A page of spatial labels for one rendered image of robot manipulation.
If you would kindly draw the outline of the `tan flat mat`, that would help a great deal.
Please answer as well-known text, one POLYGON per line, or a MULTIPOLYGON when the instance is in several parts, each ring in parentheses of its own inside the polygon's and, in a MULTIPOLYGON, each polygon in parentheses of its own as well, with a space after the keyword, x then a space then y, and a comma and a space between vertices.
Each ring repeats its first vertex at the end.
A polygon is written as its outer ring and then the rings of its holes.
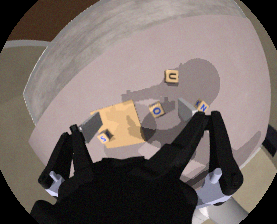
POLYGON ((96 111, 100 111, 103 122, 99 133, 107 129, 112 135, 105 143, 107 148, 146 142, 133 99, 96 111))

